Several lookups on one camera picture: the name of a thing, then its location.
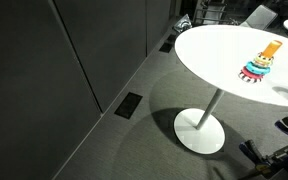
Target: table base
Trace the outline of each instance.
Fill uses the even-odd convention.
[[[212,115],[197,130],[205,111],[195,108],[181,111],[175,118],[174,129],[178,139],[188,149],[200,154],[212,154],[220,150],[225,141],[224,129]]]

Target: floor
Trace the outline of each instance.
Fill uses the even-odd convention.
[[[226,93],[213,113],[224,127],[224,148],[200,155],[183,147],[174,135],[175,116],[185,108],[205,110],[216,88],[188,71],[174,48],[159,51],[172,33],[169,28],[56,180],[234,180],[254,168],[239,150],[241,142],[252,139],[263,155],[288,144],[288,136],[274,127],[288,116],[287,107]],[[114,112],[129,92],[143,97],[126,119]],[[282,172],[273,179],[288,175]]]

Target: orange toy top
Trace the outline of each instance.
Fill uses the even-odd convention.
[[[277,40],[271,41],[271,43],[263,51],[262,56],[271,58],[282,44],[282,42]]]

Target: table leg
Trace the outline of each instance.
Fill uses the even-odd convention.
[[[224,91],[217,89],[206,111],[189,108],[175,118],[174,130],[183,145],[200,154],[212,154],[220,150],[225,141],[224,129],[211,115]]]

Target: gray wall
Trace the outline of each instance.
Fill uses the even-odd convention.
[[[169,21],[171,0],[147,1],[147,53],[164,35]]]
[[[56,4],[105,111],[145,59],[145,0]]]
[[[47,0],[0,0],[0,179],[50,179],[99,119]]]

